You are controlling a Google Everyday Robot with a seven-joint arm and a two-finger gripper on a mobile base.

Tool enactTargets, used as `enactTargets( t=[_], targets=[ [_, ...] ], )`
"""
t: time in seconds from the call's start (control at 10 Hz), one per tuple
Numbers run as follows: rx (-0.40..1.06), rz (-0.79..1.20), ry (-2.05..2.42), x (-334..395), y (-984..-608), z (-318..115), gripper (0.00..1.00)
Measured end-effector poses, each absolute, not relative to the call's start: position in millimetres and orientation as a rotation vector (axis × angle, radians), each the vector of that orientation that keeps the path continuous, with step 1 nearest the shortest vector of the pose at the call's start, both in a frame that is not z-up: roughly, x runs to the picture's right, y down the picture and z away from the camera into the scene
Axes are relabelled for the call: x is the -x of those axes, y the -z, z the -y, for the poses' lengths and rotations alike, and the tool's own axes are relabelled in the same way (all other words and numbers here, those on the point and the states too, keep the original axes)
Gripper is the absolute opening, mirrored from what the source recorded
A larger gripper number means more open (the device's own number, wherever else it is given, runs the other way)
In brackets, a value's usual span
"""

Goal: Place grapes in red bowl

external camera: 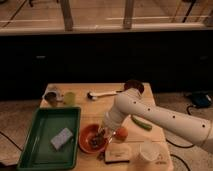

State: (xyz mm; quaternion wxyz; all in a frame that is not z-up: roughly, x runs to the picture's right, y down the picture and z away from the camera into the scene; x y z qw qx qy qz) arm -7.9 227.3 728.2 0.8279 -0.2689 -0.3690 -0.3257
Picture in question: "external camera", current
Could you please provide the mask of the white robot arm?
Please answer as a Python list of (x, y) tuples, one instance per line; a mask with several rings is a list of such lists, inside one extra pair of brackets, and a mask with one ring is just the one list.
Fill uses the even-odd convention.
[(145, 104), (141, 93), (130, 88), (114, 97), (112, 107), (103, 116), (102, 126), (115, 131), (129, 115), (151, 121), (213, 154), (213, 120)]

